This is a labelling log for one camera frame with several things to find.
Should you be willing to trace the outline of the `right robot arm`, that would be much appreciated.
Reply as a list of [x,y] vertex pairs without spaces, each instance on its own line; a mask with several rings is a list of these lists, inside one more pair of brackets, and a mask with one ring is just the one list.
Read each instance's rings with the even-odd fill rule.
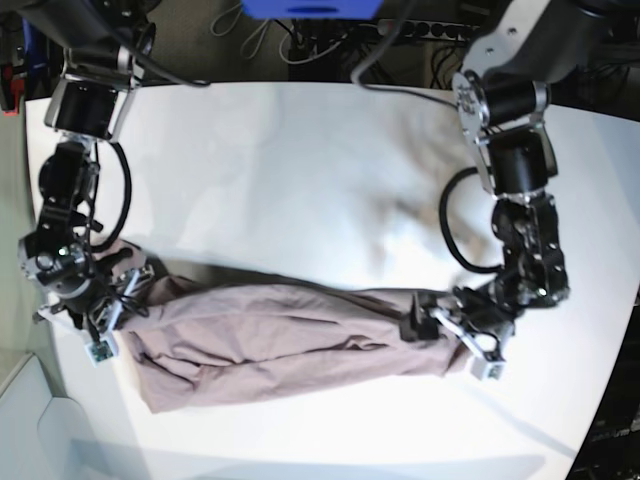
[[[11,7],[63,50],[45,116],[46,126],[62,137],[39,173],[43,205],[36,229],[19,243],[20,264],[29,280],[58,297],[53,311],[96,333],[108,308],[145,311],[112,278],[130,249],[109,251],[132,200],[131,171],[118,136],[134,95],[147,72],[194,88],[207,83],[180,77],[152,59],[156,26],[143,1],[15,1]],[[102,229],[95,219],[101,142],[116,153],[124,193],[115,227],[95,245],[91,235]]]

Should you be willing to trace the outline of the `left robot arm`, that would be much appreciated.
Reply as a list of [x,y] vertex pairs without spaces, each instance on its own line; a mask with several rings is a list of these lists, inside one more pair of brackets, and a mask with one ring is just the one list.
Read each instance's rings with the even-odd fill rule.
[[451,332],[495,340],[528,309],[565,300],[569,281],[548,181],[558,172],[544,114],[564,79],[635,1],[502,1],[468,47],[452,90],[473,165],[496,201],[492,228],[503,262],[478,289],[416,296],[402,322],[407,341]]

